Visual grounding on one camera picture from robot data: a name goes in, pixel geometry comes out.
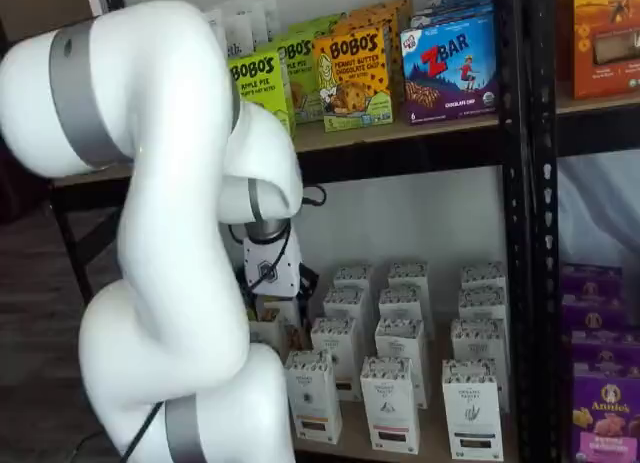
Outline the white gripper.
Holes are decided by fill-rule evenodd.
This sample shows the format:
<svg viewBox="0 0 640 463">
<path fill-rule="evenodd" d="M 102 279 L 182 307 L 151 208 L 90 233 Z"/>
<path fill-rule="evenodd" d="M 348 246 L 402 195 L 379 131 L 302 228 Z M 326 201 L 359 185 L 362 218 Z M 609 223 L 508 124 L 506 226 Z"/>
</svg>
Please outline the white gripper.
<svg viewBox="0 0 640 463">
<path fill-rule="evenodd" d="M 300 264 L 302 255 L 295 232 L 291 232 L 285 250 L 285 237 L 266 245 L 243 239 L 244 272 L 247 284 L 252 287 L 264 274 L 267 277 L 253 289 L 258 295 L 293 298 L 300 290 Z M 297 297 L 302 332 L 307 331 L 307 300 Z"/>
</svg>

